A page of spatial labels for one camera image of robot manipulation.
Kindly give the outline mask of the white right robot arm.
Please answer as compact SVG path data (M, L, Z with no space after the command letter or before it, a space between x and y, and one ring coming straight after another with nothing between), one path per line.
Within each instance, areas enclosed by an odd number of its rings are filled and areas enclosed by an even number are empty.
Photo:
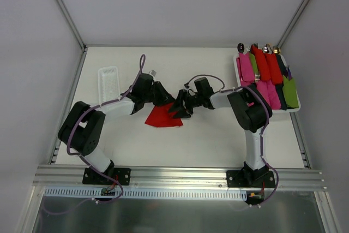
M231 185L234 180L244 182L248 187L260 187L267 180L269 166L264 157L263 137L272 117L272 109L254 84L236 89L214 92L206 77L194 81L196 92L190 94L189 86L178 92L169 109L174 118L190 118L194 108L210 110L231 108L238 124L245 131L246 159L239 174L229 175Z

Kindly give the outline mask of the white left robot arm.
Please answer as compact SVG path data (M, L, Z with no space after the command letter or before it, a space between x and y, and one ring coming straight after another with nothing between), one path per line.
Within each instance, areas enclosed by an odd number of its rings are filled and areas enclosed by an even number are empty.
M82 157L88 162L84 184L107 185L130 170L117 171L114 162L98 146L104 123L140 111L146 103L165 106L175 101L174 97L155 81L150 74L141 73L134 84L121 94L119 99L91 106L78 101L70 110L58 132L58 139L67 146L71 156Z

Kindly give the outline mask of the red paper napkin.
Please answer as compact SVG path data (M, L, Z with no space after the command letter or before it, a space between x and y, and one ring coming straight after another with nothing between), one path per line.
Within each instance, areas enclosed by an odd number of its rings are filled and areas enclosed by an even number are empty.
M183 126L183 122L180 118L173 118L177 112L169 112L174 102L175 98L172 95L166 99L156 99L153 101L154 107L145 120L145 124L156 128Z

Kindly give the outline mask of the aluminium mounting rail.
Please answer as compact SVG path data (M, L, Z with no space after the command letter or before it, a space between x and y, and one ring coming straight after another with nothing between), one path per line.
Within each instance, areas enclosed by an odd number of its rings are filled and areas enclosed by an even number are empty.
M35 186L78 186L84 165L39 165ZM160 189L227 189L226 168L131 167L130 187ZM278 190L326 192L328 185L320 170L277 169Z

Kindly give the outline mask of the white utensil tray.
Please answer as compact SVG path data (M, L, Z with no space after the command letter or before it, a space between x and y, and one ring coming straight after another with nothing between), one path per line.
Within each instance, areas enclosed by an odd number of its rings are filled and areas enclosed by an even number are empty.
M98 70L99 103L115 100L120 96L118 68L103 67Z

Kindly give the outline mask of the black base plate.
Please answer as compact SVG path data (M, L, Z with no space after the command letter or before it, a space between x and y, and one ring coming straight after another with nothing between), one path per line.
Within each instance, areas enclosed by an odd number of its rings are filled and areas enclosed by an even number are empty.
M101 175L92 168L85 168L82 184L85 185L111 185L118 181L122 186L128 186L131 179L130 168L111 168L107 175Z
M276 186L274 173L268 171L260 177L248 177L244 170L226 171L226 182L229 188L268 188L273 189Z

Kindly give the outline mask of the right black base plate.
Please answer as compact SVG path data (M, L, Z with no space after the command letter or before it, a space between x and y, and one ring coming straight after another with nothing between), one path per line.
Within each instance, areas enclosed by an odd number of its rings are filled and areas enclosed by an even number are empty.
M268 188L273 189L276 186L274 173L268 171L260 177L248 177L244 170L226 171L226 182L229 188Z

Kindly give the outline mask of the white basket of rolled napkins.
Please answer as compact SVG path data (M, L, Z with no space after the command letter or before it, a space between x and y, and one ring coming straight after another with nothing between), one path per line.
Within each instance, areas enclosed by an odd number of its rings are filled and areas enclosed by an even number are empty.
M257 43L237 45L234 58L237 83L254 85L273 112L297 112L301 108L295 79L279 47L269 44L259 48Z

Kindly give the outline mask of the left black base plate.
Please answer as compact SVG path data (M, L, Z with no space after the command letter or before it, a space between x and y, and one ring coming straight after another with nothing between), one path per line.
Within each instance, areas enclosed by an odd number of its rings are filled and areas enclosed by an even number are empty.
M82 184L85 185L111 185L118 181L122 186L128 186L131 179L130 168L111 168L107 175L101 175L92 168L85 168Z

